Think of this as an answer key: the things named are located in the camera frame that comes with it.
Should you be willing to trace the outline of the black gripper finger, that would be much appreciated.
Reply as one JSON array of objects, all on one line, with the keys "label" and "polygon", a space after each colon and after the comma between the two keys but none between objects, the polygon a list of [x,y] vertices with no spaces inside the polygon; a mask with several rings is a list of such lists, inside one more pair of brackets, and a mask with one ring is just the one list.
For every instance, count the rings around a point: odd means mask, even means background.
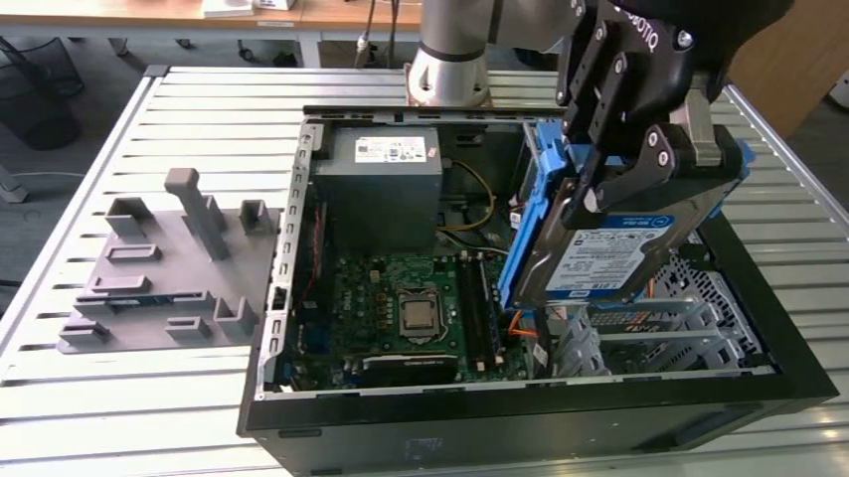
[{"label": "black gripper finger", "polygon": [[576,19],[564,40],[557,103],[565,107],[563,134],[571,144],[588,144],[601,152],[628,150],[621,124],[631,54],[624,30],[611,20]]},{"label": "black gripper finger", "polygon": [[588,183],[579,186],[561,222],[571,229],[589,229],[616,214],[659,214],[695,229],[717,214],[748,176],[752,159],[745,144],[712,121],[708,89],[693,86],[671,120],[648,127],[628,167],[609,170],[599,156],[588,161]]}]

